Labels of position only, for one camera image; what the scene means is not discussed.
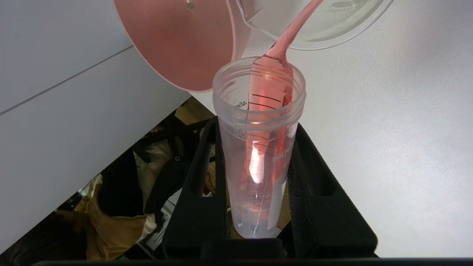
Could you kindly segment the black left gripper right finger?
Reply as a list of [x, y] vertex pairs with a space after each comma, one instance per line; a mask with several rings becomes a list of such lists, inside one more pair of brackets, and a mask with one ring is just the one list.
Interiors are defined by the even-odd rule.
[[373, 258], [377, 236], [302, 125], [287, 173], [297, 259]]

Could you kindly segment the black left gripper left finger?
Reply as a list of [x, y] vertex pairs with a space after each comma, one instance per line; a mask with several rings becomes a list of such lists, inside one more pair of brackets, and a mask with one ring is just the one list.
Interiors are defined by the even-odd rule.
[[[211, 152], [215, 193], [203, 196]], [[208, 121], [162, 239], [166, 259], [207, 259], [228, 237], [227, 186], [218, 119]]]

